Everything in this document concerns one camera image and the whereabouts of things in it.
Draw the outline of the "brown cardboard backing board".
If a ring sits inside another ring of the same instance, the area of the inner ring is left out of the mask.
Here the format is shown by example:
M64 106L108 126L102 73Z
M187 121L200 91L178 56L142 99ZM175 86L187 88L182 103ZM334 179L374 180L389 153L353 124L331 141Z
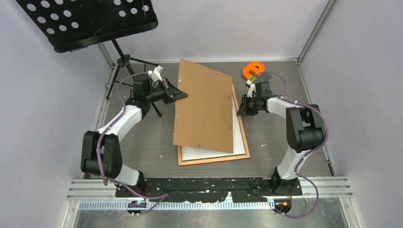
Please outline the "brown cardboard backing board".
M232 153L232 77L182 58L178 89L188 96L175 102L173 144Z

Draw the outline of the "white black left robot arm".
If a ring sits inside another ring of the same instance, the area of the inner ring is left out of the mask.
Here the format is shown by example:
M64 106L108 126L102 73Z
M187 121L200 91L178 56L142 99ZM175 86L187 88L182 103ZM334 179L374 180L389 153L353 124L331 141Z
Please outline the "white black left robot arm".
M133 87L129 98L120 98L122 108L106 125L83 136L81 171L101 178L103 185L112 182L128 190L135 197L146 198L146 181L141 171L124 164L120 142L140 123L149 112L152 103L163 101L169 105L185 99L188 94L175 87L167 78L152 72L129 76Z

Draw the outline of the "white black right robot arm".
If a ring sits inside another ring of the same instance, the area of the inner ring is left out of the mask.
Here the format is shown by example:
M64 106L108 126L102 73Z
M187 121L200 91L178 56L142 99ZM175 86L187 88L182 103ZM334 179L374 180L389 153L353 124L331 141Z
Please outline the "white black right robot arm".
M302 104L273 95L269 82L247 80L246 87L249 90L242 96L238 116L254 116L264 111L286 120L288 149L271 175L269 189L276 195L290 193L297 186L305 160L328 139L325 120L316 104Z

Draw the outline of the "grey building baseplate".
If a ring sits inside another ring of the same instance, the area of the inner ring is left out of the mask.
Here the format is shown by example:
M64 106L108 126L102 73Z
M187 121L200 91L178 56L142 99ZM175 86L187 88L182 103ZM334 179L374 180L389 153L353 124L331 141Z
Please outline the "grey building baseplate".
M262 72L262 73L259 73L258 75L251 75L248 79L252 80L253 78L254 78L255 84L268 82L272 78L272 74L267 73L267 72Z

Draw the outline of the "orange letter toy block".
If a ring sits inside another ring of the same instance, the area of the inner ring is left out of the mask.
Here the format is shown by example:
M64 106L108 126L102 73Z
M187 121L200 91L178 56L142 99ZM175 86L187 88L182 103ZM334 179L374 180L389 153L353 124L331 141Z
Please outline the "orange letter toy block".
M245 80L251 79L254 75L259 72L265 71L265 66L263 63L254 61L247 64L242 70L242 77Z

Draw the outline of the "black perforated music stand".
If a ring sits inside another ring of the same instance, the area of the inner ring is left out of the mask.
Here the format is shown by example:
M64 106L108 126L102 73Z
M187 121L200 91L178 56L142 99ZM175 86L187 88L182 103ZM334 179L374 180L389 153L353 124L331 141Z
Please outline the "black perforated music stand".
M61 98L100 97L100 80L84 83L85 77L95 78L98 59L89 54L89 46L111 41L118 52L118 69L131 70L132 57L122 52L117 39L158 25L149 0L20 0L18 5L27 40L24 51L41 64L39 75L49 69L55 95Z

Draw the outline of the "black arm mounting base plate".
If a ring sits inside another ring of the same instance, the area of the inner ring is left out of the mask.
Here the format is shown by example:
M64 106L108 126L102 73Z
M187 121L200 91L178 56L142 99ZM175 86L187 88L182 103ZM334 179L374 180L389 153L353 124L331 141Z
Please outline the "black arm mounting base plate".
M266 197L301 196L300 182L274 184L269 178L148 178L134 186L116 185L118 198L133 197L135 193L157 202L166 194L165 202L214 203L223 202L228 195L234 202L264 202Z

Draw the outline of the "aluminium front rail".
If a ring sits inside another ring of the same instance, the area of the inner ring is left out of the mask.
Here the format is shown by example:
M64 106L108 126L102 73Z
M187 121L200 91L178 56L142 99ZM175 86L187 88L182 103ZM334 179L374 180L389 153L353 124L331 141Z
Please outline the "aluminium front rail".
M288 208L298 199L344 199L353 193L344 177L299 179L292 189L273 192L267 178L152 178L146 194L100 179L74 180L67 194L84 210L223 210Z

